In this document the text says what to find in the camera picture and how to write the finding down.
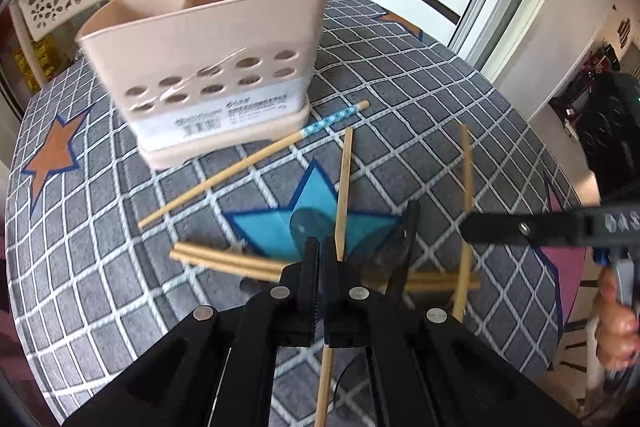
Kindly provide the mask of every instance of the silver rivet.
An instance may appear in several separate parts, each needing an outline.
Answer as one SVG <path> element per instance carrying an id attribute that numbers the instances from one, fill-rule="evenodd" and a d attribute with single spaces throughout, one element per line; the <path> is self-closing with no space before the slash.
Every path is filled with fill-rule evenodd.
<path id="1" fill-rule="evenodd" d="M 285 299 L 289 297 L 290 293 L 291 292 L 289 291 L 289 288 L 287 288 L 286 286 L 274 286 L 273 288 L 271 288 L 269 295 L 271 295 L 271 297 L 273 297 L 274 299 Z"/>
<path id="2" fill-rule="evenodd" d="M 197 321 L 208 321 L 213 317 L 213 308 L 211 306 L 198 306 L 193 311 L 193 318 Z"/>
<path id="3" fill-rule="evenodd" d="M 447 312 L 440 308 L 431 308 L 427 312 L 427 319 L 435 324 L 440 324 L 447 320 Z"/>
<path id="4" fill-rule="evenodd" d="M 369 290 L 363 288 L 362 286 L 354 286 L 349 290 L 349 296 L 354 301 L 364 301 L 364 299 L 369 297 Z"/>

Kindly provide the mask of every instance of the barcode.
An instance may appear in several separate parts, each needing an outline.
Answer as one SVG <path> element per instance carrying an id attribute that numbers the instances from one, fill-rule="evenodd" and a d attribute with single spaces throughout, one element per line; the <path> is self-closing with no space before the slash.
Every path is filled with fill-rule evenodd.
<path id="1" fill-rule="evenodd" d="M 220 118 L 209 118 L 209 120 L 202 120 L 199 122 L 190 123 L 184 126 L 184 136 L 188 138 L 194 134 L 200 134 L 201 132 L 213 131 L 220 128 Z"/>

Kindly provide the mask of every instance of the hand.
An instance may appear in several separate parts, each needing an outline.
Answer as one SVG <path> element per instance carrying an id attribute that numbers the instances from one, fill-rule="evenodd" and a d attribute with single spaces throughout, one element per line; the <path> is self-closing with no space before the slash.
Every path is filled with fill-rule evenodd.
<path id="1" fill-rule="evenodd" d="M 605 268 L 598 281 L 600 291 L 593 302 L 593 311 L 600 318 L 596 330 L 597 356 L 606 369 L 624 369 L 638 359 L 640 335 L 633 310 L 616 301 L 616 277 Z"/>

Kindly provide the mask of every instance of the table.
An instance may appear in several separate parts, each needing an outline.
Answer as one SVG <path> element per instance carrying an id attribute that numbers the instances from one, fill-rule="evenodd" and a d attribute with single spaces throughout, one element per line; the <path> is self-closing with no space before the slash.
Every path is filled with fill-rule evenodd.
<path id="1" fill-rule="evenodd" d="M 384 10 L 368 0 L 328 0 L 325 13 L 308 90 L 312 119 L 363 98 L 371 106 L 201 194 L 143 232 L 136 221 L 159 203 L 261 144 L 150 171 L 85 59 L 31 100 L 10 174 L 6 253 L 20 340 L 59 420 L 199 304 L 227 309 L 245 302 L 238 277 L 171 261 L 172 244 L 237 246 L 223 213 L 286 205 L 312 160 L 335 184 L 348 124 L 355 129 L 350 209 L 398 214 L 417 198 L 422 217 L 415 266 L 422 269 L 458 265 L 460 123 L 474 136 L 476 207 L 539 212 L 549 205 L 544 179 L 561 206 L 578 205 L 533 130 L 444 45 L 428 36 L 424 44 L 404 26 L 378 19 Z M 61 148 L 47 173 L 33 155 L 50 129 L 69 140 L 73 154 Z M 469 295 L 465 324 L 529 378 L 539 378 L 566 320 L 557 297 L 558 271 L 530 248 L 474 248 L 474 263 L 482 287 Z M 580 261 L 575 264 L 581 272 Z M 569 309 L 575 298 L 570 293 Z M 312 423 L 320 351 L 318 341 L 279 353 L 271 425 Z M 353 358 L 345 353 L 338 356 L 336 378 Z M 350 418 L 332 412 L 329 422 L 372 425 L 366 382 L 346 389 L 340 397 Z"/>

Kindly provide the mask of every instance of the beige plastic container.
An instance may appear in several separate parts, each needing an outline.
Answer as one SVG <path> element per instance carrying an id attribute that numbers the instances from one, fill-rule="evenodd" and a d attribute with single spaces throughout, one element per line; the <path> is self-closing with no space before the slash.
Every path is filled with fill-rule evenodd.
<path id="1" fill-rule="evenodd" d="M 76 40 L 154 169 L 306 124 L 326 0 L 113 0 Z"/>

